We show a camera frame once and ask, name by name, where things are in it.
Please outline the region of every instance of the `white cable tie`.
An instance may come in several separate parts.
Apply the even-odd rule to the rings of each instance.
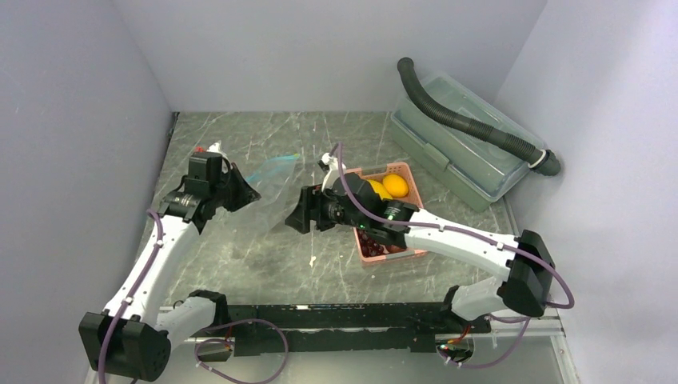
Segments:
[[[529,168],[529,169],[532,169],[532,168],[534,168],[535,166],[538,166],[539,163],[540,163],[542,160],[544,160],[545,157],[546,157],[546,150],[541,150],[541,156],[539,157],[539,160],[537,160],[537,161],[533,162],[532,164],[528,165],[528,168]]]

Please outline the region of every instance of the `hose connector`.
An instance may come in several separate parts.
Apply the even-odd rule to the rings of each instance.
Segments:
[[[544,176],[555,176],[560,172],[560,162],[551,150],[544,150],[544,158],[530,169]]]

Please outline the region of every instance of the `black corrugated hose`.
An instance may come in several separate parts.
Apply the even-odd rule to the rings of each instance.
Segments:
[[[560,172],[560,162],[551,150],[536,148],[522,138],[498,130],[489,124],[468,118],[442,106],[433,100],[414,72],[414,62],[411,58],[402,58],[398,61],[398,72],[405,92],[415,106],[426,116],[440,124],[444,124],[455,130],[460,130],[474,138],[489,142],[494,146],[509,152],[517,158],[526,161],[530,168],[546,176],[554,176]]]

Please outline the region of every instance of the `clear plastic lid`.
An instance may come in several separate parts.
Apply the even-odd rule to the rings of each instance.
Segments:
[[[544,148],[541,139],[447,74],[432,74],[421,84],[432,98],[448,109],[514,134],[537,148]],[[451,171],[459,174],[489,201],[498,200],[529,172],[528,164],[512,154],[434,122],[406,96],[398,102],[393,121],[434,146],[449,159]]]

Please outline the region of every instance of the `yellow ball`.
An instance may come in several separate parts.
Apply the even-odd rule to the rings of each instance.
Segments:
[[[407,182],[399,174],[387,174],[381,180],[386,191],[395,198],[403,198],[409,193],[409,186]]]
[[[384,200],[385,198],[393,200],[393,196],[389,192],[386,191],[386,188],[384,188],[384,185],[378,182],[377,180],[368,180],[369,184],[372,186],[372,189],[374,192],[376,192],[381,200]]]

